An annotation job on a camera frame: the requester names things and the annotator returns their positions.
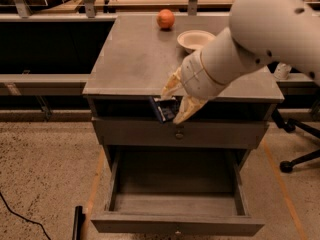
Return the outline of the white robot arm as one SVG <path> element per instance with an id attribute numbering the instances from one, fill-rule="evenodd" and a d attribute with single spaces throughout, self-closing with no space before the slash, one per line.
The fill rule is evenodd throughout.
<path id="1" fill-rule="evenodd" d="M 272 63 L 287 64 L 320 85 L 320 17 L 303 0 L 235 0 L 228 26 L 184 58 L 161 98 L 186 91 L 180 124 L 234 80 Z"/>

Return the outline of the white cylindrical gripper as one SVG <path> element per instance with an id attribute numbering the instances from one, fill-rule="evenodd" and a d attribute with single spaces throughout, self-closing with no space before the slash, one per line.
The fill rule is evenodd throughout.
<path id="1" fill-rule="evenodd" d="M 230 84 L 230 56 L 220 50 L 196 50 L 188 55 L 168 78 L 162 88 L 161 99 L 169 100 L 183 87 L 188 95 L 181 100 L 179 111 L 173 119 L 180 124 L 193 116 L 207 100 L 218 96 Z"/>

